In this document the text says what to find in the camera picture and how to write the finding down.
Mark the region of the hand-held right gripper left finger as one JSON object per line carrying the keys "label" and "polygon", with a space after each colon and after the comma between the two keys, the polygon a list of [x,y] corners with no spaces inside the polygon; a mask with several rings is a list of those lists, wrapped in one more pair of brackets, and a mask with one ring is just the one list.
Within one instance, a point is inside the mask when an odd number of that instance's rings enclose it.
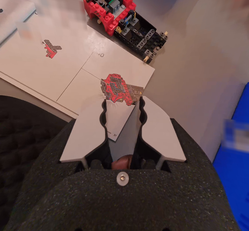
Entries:
{"label": "hand-held right gripper left finger", "polygon": [[83,104],[60,157],[60,162],[87,163],[86,157],[107,141],[106,111],[105,99],[96,99]]}

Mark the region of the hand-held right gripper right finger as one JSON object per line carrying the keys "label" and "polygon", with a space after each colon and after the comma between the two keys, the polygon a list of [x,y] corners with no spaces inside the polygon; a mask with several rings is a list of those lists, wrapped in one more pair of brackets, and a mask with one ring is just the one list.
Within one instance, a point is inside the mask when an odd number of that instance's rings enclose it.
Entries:
{"label": "hand-held right gripper right finger", "polygon": [[146,96],[140,98],[139,109],[139,156],[154,160],[156,169],[166,169],[166,161],[185,162],[169,115]]}

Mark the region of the red and black lego car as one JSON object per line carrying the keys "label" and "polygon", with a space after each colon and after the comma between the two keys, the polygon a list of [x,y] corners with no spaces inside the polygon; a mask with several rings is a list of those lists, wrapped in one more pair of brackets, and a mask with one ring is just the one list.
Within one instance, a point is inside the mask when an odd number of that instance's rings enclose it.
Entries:
{"label": "red and black lego car", "polygon": [[168,32],[157,32],[136,11],[133,0],[83,0],[90,19],[97,18],[109,36],[115,36],[149,64],[168,39]]}

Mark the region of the lego instruction booklet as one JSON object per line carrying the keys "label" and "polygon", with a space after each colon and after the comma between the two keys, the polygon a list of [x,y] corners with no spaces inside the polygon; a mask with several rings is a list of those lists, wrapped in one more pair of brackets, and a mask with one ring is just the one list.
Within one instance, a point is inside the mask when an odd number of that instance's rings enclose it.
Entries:
{"label": "lego instruction booklet", "polygon": [[119,74],[145,88],[155,69],[87,25],[83,0],[1,0],[1,79],[63,113],[104,98]]}

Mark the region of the person's right hand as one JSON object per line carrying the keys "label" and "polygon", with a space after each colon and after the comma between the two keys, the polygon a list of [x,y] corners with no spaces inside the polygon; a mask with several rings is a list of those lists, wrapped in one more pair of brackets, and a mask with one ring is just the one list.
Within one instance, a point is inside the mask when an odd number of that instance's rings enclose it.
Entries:
{"label": "person's right hand", "polygon": [[133,155],[124,155],[120,157],[119,159],[113,161],[111,163],[111,169],[112,170],[128,170],[130,169],[131,161],[132,161]]}

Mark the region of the blue storage bin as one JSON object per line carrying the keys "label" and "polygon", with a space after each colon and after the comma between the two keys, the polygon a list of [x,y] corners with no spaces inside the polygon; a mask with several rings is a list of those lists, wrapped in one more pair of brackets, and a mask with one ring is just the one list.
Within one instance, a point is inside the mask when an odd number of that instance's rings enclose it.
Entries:
{"label": "blue storage bin", "polygon": [[231,119],[223,122],[221,145],[213,161],[241,230],[249,230],[249,83]]}

